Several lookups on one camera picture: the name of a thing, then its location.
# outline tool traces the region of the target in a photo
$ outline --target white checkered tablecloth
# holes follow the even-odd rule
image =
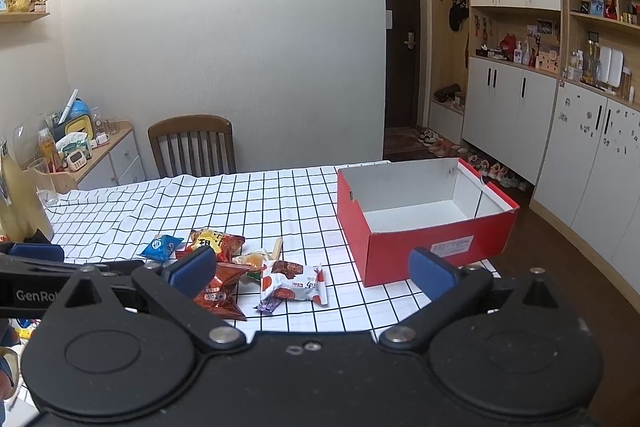
[[[209,227],[242,235],[239,253],[273,250],[283,238],[282,259],[322,264],[328,304],[285,301],[273,315],[254,309],[255,282],[240,282],[238,304],[246,322],[230,321],[251,341],[255,331],[358,331],[376,336],[427,305],[430,300],[410,281],[365,288],[336,217],[338,167],[230,174],[188,175],[123,187],[73,190],[47,210],[53,242],[68,263],[142,259],[157,233],[188,238],[191,229]],[[484,265],[494,272],[489,261]],[[33,404],[23,387],[19,397]]]

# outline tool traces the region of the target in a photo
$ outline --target baseboard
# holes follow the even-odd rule
[[[549,212],[544,206],[536,200],[531,200],[529,208],[544,219],[548,224],[558,230],[566,240],[569,241],[580,253],[585,256],[593,266],[595,266],[606,277],[609,282],[622,294],[622,296],[631,304],[640,314],[640,295],[625,279],[605,261],[598,252],[596,252],[583,238],[581,238],[572,229],[566,226],[554,214]]]

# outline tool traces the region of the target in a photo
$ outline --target screw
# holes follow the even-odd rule
[[[304,349],[302,349],[300,346],[287,346],[287,349],[285,349],[285,351],[294,356],[302,355],[302,353],[305,352]]]
[[[305,344],[305,349],[307,351],[320,351],[322,349],[322,346],[320,345],[320,343],[310,341]]]
[[[393,343],[407,343],[416,337],[415,331],[407,326],[393,326],[383,333]]]
[[[240,338],[240,330],[231,326],[219,326],[209,331],[209,338],[216,344],[231,344]]]

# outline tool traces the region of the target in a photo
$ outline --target blue gripper pad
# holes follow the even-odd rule
[[[414,248],[409,254],[409,278],[434,301],[458,284],[462,274],[426,248]]]
[[[162,278],[180,293],[193,299],[216,274],[216,254],[211,247],[200,247],[162,269]]]

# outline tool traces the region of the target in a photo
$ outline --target drawer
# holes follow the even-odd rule
[[[136,147],[136,140],[133,138],[133,131],[127,134],[116,147],[111,149],[109,155],[111,156],[116,178],[120,178],[138,156],[138,148]]]
[[[142,168],[142,162],[140,156],[136,156],[133,163],[129,166],[127,171],[118,179],[118,185],[129,185],[131,183],[145,182],[145,171]]]
[[[103,158],[93,166],[93,168],[82,178],[78,184],[80,190],[94,190],[94,188],[117,187],[117,178],[113,174],[109,155]]]

